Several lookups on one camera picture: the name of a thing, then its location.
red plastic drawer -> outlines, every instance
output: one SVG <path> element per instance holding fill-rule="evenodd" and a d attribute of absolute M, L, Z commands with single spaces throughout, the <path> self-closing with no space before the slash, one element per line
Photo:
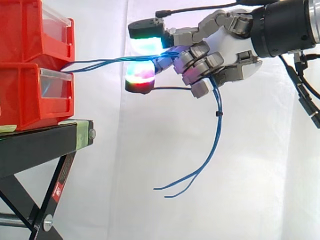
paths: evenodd
<path fill-rule="evenodd" d="M 41 0 L 0 0 L 0 63 L 59 71 L 75 60 L 74 21 Z"/>
<path fill-rule="evenodd" d="M 73 115 L 73 74 L 35 63 L 0 63 L 0 126 L 24 131 L 57 125 Z"/>

black cylindrical mount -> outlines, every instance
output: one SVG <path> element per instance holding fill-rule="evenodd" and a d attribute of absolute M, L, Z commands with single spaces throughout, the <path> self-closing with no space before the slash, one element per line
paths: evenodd
<path fill-rule="evenodd" d="M 313 48 L 309 0 L 285 0 L 252 12 L 251 40 L 261 58 Z"/>

blue wire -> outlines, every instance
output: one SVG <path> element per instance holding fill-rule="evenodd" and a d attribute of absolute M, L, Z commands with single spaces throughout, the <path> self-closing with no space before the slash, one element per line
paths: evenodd
<path fill-rule="evenodd" d="M 70 62 L 70 63 L 66 64 L 61 69 L 61 72 L 66 73 L 66 74 L 82 73 L 82 72 L 92 71 L 92 70 L 101 68 L 105 65 L 112 64 L 112 63 L 130 62 L 130 61 L 146 62 L 146 61 L 151 61 L 151 60 L 158 59 L 158 58 L 175 58 L 178 55 L 179 55 L 178 52 L 164 52 L 160 55 L 129 56 L 129 57 L 120 57 L 120 58 L 116 58 L 116 59 L 96 59 L 96 60 L 87 60 L 87 61 L 74 61 L 74 62 Z M 75 70 L 70 70 L 70 71 L 62 71 L 63 69 L 65 69 L 73 64 L 88 64 L 88 63 L 97 63 L 97 64 L 90 65 L 90 66 L 80 68 L 80 69 L 75 69 Z"/>
<path fill-rule="evenodd" d="M 210 80 L 213 84 L 213 93 L 214 93 L 214 96 L 215 96 L 215 99 L 216 99 L 216 102 L 217 102 L 217 106 L 218 106 L 218 111 L 220 113 L 223 112 L 223 105 L 222 105 L 222 97 L 221 97 L 221 94 L 220 94 L 220 91 L 217 87 L 217 84 L 215 82 L 215 80 L 213 79 L 213 77 L 210 77 Z M 206 161 L 204 162 L 204 164 L 198 168 L 196 171 L 194 171 L 193 173 L 190 173 L 189 175 L 167 185 L 167 186 L 164 186 L 164 187 L 159 187 L 159 188 L 154 188 L 154 190 L 164 190 L 164 189 L 168 189 L 170 187 L 173 187 L 191 177 L 193 177 L 193 179 L 191 180 L 191 182 L 188 184 L 188 186 L 181 192 L 179 192 L 178 194 L 176 195 L 172 195 L 172 196 L 165 196 L 165 198 L 176 198 L 178 197 L 179 195 L 185 193 L 189 188 L 190 186 L 193 184 L 193 182 L 195 181 L 195 179 L 198 177 L 198 175 L 202 172 L 202 170 L 208 165 L 208 163 L 210 162 L 210 160 L 212 159 L 216 149 L 217 149 L 217 146 L 218 146 L 218 143 L 219 143 L 219 139 L 220 139 L 220 136 L 221 136 L 221 131 L 222 131 L 222 115 L 220 115 L 218 117 L 218 122 L 217 122 L 217 129 L 216 129 L 216 135 L 215 135 L 215 139 L 214 139 L 214 143 L 213 143 L 213 146 L 212 146 L 212 149 L 209 153 L 209 156 L 207 157 Z"/>

black connector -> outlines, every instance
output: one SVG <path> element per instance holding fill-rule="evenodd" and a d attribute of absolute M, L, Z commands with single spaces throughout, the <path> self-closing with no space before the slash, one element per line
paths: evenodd
<path fill-rule="evenodd" d="M 150 18 L 129 24 L 128 30 L 131 39 L 162 38 L 165 25 L 160 19 Z"/>
<path fill-rule="evenodd" d="M 172 11 L 170 10 L 162 10 L 162 11 L 155 12 L 155 17 L 159 19 L 166 18 L 171 15 L 172 15 Z"/>

white backdrop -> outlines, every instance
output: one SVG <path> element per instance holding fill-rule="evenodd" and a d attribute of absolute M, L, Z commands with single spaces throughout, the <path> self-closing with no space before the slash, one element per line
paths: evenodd
<path fill-rule="evenodd" d="M 156 10 L 222 0 L 45 0 L 76 23 L 77 60 L 131 53 L 127 24 Z M 196 26 L 210 11 L 174 15 L 168 27 Z M 320 89 L 316 63 L 307 77 Z M 92 119 L 93 146 L 76 155 L 55 216 L 65 240 L 318 240 L 320 132 L 295 96 L 281 62 L 266 59 L 250 79 L 221 88 L 217 151 L 192 187 L 153 191 L 197 169 L 214 140 L 213 95 L 127 93 L 122 64 L 76 75 L 76 117 Z M 158 86 L 182 86 L 172 69 Z M 18 175 L 40 203 L 56 162 Z M 1 240 L 28 231 L 0 227 Z"/>

